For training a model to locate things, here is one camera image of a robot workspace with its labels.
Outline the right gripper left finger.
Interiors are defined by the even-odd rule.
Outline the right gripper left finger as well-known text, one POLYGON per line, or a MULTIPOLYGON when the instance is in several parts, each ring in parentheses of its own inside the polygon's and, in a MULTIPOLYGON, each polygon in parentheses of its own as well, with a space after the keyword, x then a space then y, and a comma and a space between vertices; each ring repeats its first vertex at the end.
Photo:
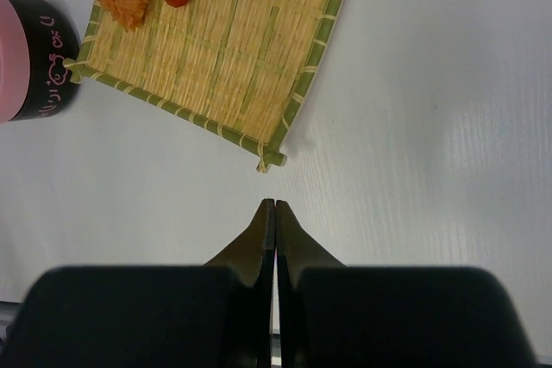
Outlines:
POLYGON ((275 253, 275 201, 264 199, 247 228, 205 263, 230 269, 237 283, 227 306, 221 367, 272 365, 275 253))

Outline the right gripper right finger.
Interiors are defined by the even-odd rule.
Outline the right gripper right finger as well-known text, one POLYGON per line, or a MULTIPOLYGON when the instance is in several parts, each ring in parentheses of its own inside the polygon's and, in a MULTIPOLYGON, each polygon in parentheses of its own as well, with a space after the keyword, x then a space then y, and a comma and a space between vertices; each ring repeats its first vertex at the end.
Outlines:
POLYGON ((302 273, 310 268, 340 268, 343 263, 302 228, 286 201, 276 202, 275 232, 282 365, 307 367, 309 334, 299 289, 302 273))

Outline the pink round lid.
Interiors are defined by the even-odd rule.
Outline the pink round lid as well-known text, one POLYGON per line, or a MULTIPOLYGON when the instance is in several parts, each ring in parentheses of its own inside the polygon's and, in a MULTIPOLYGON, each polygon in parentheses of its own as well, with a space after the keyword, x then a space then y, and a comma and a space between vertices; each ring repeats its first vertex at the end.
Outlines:
POLYGON ((1 123, 16 117, 28 94, 30 58, 24 28, 9 0, 1 0, 1 123))

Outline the round metal lunch box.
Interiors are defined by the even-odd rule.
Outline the round metal lunch box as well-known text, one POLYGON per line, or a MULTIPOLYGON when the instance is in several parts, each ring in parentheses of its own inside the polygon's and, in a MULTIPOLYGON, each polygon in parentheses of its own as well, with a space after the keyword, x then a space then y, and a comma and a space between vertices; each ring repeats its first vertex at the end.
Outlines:
POLYGON ((18 14, 27 38, 30 79, 25 102, 10 120, 22 121, 57 115, 69 108, 78 86, 65 59, 76 59, 78 36, 71 23, 44 0, 9 0, 18 14))

